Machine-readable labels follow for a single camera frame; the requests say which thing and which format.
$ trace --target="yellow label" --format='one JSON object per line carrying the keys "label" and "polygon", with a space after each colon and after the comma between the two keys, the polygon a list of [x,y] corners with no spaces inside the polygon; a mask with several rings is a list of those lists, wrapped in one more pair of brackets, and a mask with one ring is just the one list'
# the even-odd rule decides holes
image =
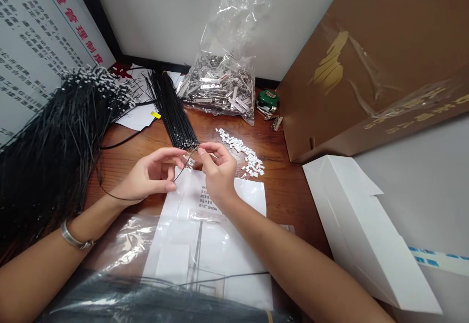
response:
{"label": "yellow label", "polygon": [[341,31],[327,50],[327,56],[321,60],[314,71],[313,78],[308,85],[314,81],[314,86],[319,87],[324,95],[327,95],[342,79],[343,67],[339,63],[339,55],[348,39],[348,32]]}

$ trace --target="forearm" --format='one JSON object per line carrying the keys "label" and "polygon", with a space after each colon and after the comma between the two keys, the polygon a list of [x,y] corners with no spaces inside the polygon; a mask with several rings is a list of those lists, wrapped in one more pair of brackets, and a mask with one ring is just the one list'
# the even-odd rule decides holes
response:
{"label": "forearm", "polygon": [[240,199],[220,206],[285,292],[318,322],[392,322],[327,256]]}
{"label": "forearm", "polygon": [[[124,207],[110,196],[68,223],[80,242],[99,239]],[[0,268],[0,321],[31,322],[47,306],[89,252],[67,243],[60,229]]]}

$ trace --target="green tape measure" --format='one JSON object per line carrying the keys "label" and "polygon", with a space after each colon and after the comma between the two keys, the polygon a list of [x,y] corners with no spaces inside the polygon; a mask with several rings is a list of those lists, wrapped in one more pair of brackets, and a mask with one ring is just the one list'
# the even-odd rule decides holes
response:
{"label": "green tape measure", "polygon": [[257,107],[266,114],[272,114],[278,107],[278,95],[275,91],[265,90],[257,96]]}

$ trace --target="bracelet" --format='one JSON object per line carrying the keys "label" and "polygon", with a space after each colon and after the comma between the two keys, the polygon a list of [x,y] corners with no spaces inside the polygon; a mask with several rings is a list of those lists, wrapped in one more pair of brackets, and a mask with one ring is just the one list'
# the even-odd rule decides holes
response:
{"label": "bracelet", "polygon": [[62,237],[66,242],[68,242],[70,245],[73,245],[80,250],[87,249],[88,247],[93,246],[96,241],[93,240],[88,240],[87,242],[80,242],[76,238],[72,236],[72,234],[68,231],[67,228],[67,222],[70,220],[70,218],[65,219],[62,224],[60,225],[60,230],[62,232]]}

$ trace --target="white cardboard box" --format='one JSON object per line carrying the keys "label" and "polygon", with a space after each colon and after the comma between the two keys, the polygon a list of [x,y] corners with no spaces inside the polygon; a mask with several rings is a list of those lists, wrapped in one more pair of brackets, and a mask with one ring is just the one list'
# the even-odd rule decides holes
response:
{"label": "white cardboard box", "polygon": [[442,314],[414,256],[350,157],[303,166],[334,260],[373,297],[408,311]]}

